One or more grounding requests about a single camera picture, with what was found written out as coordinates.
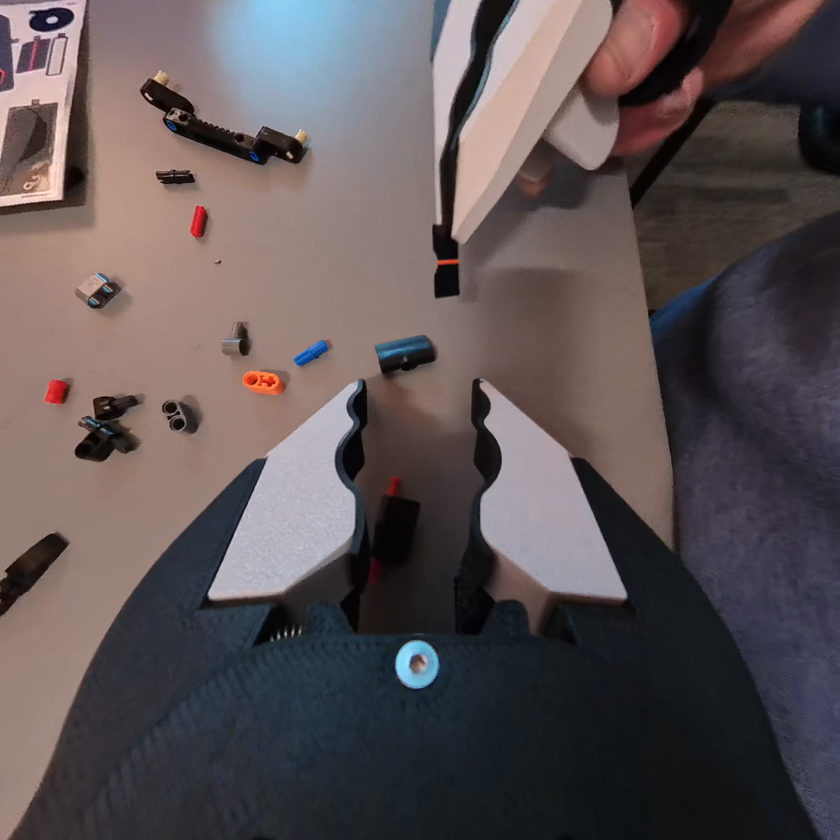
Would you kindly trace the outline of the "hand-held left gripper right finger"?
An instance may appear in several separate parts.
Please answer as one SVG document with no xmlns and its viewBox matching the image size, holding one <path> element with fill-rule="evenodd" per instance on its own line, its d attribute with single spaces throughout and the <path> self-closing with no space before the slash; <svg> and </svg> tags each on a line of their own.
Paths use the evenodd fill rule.
<svg viewBox="0 0 840 840">
<path fill-rule="evenodd" d="M 561 603 L 622 606 L 627 592 L 568 450 L 486 379 L 471 385 L 474 465 L 467 545 L 455 577 L 457 634 L 518 602 L 543 634 Z"/>
</svg>

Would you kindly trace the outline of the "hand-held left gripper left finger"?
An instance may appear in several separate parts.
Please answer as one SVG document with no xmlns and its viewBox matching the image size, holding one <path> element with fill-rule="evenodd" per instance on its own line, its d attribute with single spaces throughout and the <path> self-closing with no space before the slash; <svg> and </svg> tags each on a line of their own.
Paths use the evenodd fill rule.
<svg viewBox="0 0 840 840">
<path fill-rule="evenodd" d="M 309 606 L 364 590 L 370 541 L 355 478 L 364 465 L 364 380 L 271 449 L 207 598 Z"/>
</svg>

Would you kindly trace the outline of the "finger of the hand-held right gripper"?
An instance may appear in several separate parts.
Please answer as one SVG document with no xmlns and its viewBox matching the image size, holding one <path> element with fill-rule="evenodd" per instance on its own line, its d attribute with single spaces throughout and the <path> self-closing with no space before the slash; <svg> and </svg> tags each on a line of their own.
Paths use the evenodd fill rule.
<svg viewBox="0 0 840 840">
<path fill-rule="evenodd" d="M 607 1 L 484 3 L 484 98 L 479 152 L 484 215 L 448 225 L 464 244 L 545 142 L 586 171 L 601 167 L 616 141 L 618 106 L 586 91 L 582 76 L 613 21 Z"/>
<path fill-rule="evenodd" d="M 479 225 L 484 215 L 480 119 L 484 3 L 437 2 L 432 44 L 436 225 Z"/>
</svg>

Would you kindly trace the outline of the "black lego piece red axle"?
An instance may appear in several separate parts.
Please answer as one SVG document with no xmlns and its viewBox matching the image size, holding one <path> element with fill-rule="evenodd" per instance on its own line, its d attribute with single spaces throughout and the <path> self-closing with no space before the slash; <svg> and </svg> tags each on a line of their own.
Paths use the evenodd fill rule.
<svg viewBox="0 0 840 840">
<path fill-rule="evenodd" d="M 418 501 L 404 497 L 402 478 L 392 476 L 374 523 L 368 585 L 378 583 L 384 573 L 407 565 L 420 510 Z"/>
</svg>

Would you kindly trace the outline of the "black lego piece orange band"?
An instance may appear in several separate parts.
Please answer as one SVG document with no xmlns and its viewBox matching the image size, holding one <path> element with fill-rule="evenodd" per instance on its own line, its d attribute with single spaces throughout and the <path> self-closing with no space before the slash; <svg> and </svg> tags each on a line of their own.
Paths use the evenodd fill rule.
<svg viewBox="0 0 840 840">
<path fill-rule="evenodd" d="M 434 273 L 434 297 L 456 298 L 460 293 L 459 244 L 450 228 L 443 224 L 432 227 L 433 248 L 437 264 Z"/>
</svg>

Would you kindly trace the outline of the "large black lego connector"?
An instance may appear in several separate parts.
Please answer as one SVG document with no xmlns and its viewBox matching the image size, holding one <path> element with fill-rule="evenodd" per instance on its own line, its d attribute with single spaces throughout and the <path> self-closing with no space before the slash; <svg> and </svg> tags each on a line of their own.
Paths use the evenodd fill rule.
<svg viewBox="0 0 840 840">
<path fill-rule="evenodd" d="M 75 448 L 74 455 L 80 460 L 101 463 L 112 452 L 128 454 L 140 446 L 140 441 L 118 422 L 102 421 L 93 416 L 83 416 L 79 422 L 86 436 Z"/>
</svg>

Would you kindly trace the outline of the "dark lego tube connector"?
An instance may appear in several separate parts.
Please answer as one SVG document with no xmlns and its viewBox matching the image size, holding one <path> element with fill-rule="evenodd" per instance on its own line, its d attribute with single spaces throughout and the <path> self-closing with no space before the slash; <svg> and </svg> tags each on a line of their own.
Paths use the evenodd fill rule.
<svg viewBox="0 0 840 840">
<path fill-rule="evenodd" d="M 374 351 L 383 375 L 413 371 L 437 358 L 436 348 L 425 334 L 377 343 Z"/>
</svg>

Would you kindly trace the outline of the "black lego rack assembly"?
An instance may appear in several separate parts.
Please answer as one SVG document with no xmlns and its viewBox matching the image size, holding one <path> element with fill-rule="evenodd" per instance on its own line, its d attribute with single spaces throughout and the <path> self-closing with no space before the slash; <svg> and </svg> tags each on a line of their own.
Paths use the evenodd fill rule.
<svg viewBox="0 0 840 840">
<path fill-rule="evenodd" d="M 308 135 L 303 130 L 291 136 L 263 126 L 251 135 L 199 118 L 193 104 L 170 88 L 170 79 L 161 70 L 143 83 L 140 95 L 163 113 L 163 124 L 172 133 L 240 160 L 265 165 L 277 158 L 296 165 L 308 151 Z"/>
</svg>

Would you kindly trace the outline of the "long black lego piece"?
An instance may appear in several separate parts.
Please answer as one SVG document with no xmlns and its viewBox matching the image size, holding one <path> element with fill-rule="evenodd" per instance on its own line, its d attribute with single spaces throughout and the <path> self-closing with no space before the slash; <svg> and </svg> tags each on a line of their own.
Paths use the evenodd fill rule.
<svg viewBox="0 0 840 840">
<path fill-rule="evenodd" d="M 1 580 L 1 616 L 27 594 L 69 543 L 58 532 L 46 535 L 12 562 Z"/>
</svg>

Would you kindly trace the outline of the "grey lego piece blue pins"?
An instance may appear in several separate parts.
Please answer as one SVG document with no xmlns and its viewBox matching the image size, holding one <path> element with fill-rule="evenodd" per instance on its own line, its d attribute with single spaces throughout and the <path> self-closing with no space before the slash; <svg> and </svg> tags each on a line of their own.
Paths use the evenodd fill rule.
<svg viewBox="0 0 840 840">
<path fill-rule="evenodd" d="M 101 310 L 122 291 L 122 286 L 100 272 L 92 273 L 75 289 L 75 295 L 89 309 Z"/>
</svg>

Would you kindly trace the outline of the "lego sticker sheet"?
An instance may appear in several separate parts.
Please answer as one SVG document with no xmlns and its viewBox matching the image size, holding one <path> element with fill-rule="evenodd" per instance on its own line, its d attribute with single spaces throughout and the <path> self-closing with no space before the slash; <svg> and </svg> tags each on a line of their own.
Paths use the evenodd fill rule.
<svg viewBox="0 0 840 840">
<path fill-rule="evenodd" d="M 87 2 L 1 3 L 1 208 L 64 199 Z"/>
</svg>

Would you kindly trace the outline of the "person's right hand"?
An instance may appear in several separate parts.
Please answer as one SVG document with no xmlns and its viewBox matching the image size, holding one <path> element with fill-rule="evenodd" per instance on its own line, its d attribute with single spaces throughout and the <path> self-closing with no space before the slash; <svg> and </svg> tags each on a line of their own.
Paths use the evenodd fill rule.
<svg viewBox="0 0 840 840">
<path fill-rule="evenodd" d="M 792 42 L 825 5 L 825 1 L 733 2 L 705 58 L 677 89 L 621 111 L 611 155 L 640 154 L 666 140 L 688 120 L 704 93 L 753 73 Z M 677 45 L 688 23 L 686 2 L 625 2 L 586 71 L 586 85 L 603 98 L 632 91 Z"/>
</svg>

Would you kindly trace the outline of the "person's blue trouser leg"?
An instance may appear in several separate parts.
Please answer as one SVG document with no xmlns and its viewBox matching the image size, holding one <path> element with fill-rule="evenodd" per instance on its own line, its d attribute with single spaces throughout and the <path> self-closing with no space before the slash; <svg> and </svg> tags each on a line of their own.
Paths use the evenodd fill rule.
<svg viewBox="0 0 840 840">
<path fill-rule="evenodd" d="M 651 330 L 683 560 L 817 832 L 838 838 L 838 213 L 672 300 Z"/>
</svg>

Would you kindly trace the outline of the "dark round object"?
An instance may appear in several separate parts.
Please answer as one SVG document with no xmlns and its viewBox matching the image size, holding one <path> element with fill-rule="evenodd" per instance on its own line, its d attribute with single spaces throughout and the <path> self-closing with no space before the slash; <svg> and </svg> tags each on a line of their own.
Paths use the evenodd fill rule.
<svg viewBox="0 0 840 840">
<path fill-rule="evenodd" d="M 802 104 L 797 140 L 808 167 L 839 176 L 839 107 L 813 102 Z"/>
</svg>

